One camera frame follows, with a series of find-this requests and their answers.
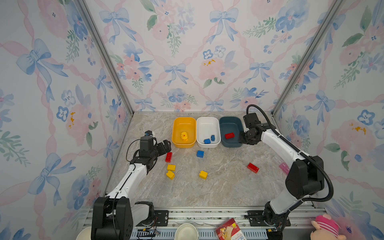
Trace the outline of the dark teal plastic bin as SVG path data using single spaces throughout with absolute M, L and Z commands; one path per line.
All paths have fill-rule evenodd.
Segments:
M 237 117 L 222 117 L 219 119 L 222 144 L 226 148 L 239 148 L 243 144 L 239 143 L 239 133 L 244 131 L 242 121 Z M 233 139 L 226 139 L 225 134 L 234 133 Z

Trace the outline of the yellow round lego piece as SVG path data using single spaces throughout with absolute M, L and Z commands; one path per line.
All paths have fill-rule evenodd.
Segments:
M 182 132 L 181 133 L 181 140 L 183 142 L 187 142 L 188 141 L 188 133 L 187 132 Z

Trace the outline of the yellow plastic bin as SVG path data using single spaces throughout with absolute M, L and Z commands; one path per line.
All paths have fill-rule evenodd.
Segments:
M 180 117 L 174 120 L 172 142 L 176 148 L 188 149 L 197 139 L 197 121 L 192 117 Z

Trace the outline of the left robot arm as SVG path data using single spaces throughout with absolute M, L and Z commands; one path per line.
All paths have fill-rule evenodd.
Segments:
M 155 208 L 152 202 L 136 202 L 131 198 L 141 181 L 154 168 L 158 157 L 170 153 L 171 142 L 157 142 L 153 136 L 140 139 L 140 148 L 129 160 L 129 169 L 118 185 L 105 197 L 96 199 L 90 239 L 129 240 L 133 228 L 155 222 Z

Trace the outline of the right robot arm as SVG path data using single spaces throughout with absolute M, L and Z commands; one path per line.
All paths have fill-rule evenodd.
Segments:
M 276 129 L 266 124 L 256 125 L 246 132 L 240 132 L 239 142 L 245 145 L 263 142 L 289 166 L 285 188 L 276 198 L 266 203 L 262 216 L 257 217 L 257 220 L 269 226 L 282 227 L 290 212 L 304 202 L 321 203 L 333 198 L 334 187 L 324 170 L 324 161 L 301 151 Z

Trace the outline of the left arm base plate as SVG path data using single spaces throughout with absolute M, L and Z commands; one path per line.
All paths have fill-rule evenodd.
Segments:
M 155 210 L 154 213 L 137 224 L 137 227 L 167 227 L 169 222 L 169 211 L 168 210 Z

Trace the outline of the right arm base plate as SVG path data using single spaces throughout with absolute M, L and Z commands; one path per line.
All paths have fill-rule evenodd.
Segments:
M 267 227 L 267 228 L 278 228 L 278 227 L 290 227 L 291 222 L 289 218 L 285 219 L 285 215 L 275 215 L 273 212 L 267 212 L 262 210 L 247 211 L 244 218 L 249 220 L 251 227 Z

